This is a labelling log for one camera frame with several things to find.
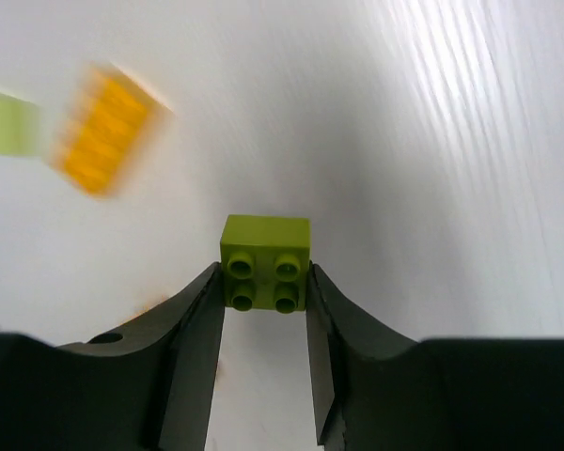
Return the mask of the green 2x2 lego brick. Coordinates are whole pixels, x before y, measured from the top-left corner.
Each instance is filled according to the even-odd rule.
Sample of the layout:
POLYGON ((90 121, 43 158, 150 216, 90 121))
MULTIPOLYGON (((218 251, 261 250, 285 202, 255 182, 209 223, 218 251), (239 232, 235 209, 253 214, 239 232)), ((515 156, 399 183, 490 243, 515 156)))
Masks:
POLYGON ((226 306, 305 310, 310 238, 306 218, 230 214, 220 240, 226 306))

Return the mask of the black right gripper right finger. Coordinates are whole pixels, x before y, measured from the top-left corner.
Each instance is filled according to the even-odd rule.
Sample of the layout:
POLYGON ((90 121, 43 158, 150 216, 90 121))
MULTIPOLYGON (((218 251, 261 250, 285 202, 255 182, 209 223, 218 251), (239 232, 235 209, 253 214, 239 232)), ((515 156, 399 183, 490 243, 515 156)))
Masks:
POLYGON ((564 450, 564 339, 414 341, 318 265, 307 276, 306 331, 327 450, 564 450))

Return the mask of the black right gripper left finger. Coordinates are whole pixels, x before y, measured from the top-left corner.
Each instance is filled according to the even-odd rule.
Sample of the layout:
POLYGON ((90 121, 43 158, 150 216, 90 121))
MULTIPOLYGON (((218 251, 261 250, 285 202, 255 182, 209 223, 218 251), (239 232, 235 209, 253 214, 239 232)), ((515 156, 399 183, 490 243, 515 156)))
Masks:
POLYGON ((86 343, 0 333, 0 450, 201 450, 223 331, 223 273, 86 343))

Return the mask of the pale green sloped lego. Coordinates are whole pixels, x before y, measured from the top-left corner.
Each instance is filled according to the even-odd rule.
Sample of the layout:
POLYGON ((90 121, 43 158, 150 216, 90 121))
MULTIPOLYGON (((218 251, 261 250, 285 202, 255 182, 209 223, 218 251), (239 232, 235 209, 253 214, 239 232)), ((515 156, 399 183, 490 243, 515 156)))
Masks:
POLYGON ((0 155, 29 157, 37 152, 39 109, 0 93, 0 155))

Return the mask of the yellow 2x4 lego brick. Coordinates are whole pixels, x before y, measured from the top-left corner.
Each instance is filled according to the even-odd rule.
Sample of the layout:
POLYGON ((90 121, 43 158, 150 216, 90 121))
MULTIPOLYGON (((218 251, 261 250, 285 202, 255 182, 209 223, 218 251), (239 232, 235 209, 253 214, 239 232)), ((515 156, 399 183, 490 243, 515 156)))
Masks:
POLYGON ((173 116, 158 90, 115 64, 88 67, 49 165, 82 193, 118 193, 173 116))

